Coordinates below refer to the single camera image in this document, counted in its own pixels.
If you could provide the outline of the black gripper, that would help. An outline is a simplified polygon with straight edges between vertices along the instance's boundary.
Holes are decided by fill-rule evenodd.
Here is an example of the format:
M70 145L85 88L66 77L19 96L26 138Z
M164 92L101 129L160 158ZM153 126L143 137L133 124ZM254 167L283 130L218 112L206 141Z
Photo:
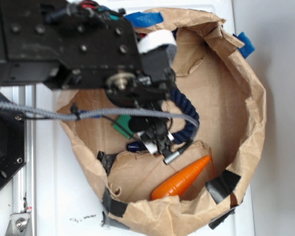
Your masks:
M168 100L174 43L140 49L124 11L93 1L0 0L0 87L104 89L119 107Z

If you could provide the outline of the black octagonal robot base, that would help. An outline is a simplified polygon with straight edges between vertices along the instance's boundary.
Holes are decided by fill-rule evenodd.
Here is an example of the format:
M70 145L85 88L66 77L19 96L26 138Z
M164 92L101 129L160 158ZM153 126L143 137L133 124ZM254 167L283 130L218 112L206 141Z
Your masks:
M24 156L24 114L0 108L0 191L22 168Z

